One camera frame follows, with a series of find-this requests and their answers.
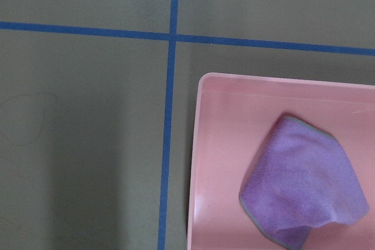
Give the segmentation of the purple microfiber cloth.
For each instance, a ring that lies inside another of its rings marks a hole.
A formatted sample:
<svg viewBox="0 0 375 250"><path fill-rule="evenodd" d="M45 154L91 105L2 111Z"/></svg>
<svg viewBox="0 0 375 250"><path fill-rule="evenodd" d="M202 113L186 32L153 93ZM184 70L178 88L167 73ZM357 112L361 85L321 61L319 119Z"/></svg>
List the purple microfiber cloth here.
<svg viewBox="0 0 375 250"><path fill-rule="evenodd" d="M239 200L260 232L286 249L301 249L314 228L354 224L370 209L340 143L291 116L276 124Z"/></svg>

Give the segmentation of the pink plastic bin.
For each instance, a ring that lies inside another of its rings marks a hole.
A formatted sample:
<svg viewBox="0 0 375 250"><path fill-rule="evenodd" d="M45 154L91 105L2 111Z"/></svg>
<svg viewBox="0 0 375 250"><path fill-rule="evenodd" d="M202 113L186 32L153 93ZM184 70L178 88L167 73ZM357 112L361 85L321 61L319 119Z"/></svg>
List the pink plastic bin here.
<svg viewBox="0 0 375 250"><path fill-rule="evenodd" d="M374 87L209 73L199 81L190 177L189 249L278 249L238 195L282 114L332 134L374 206Z"/></svg>

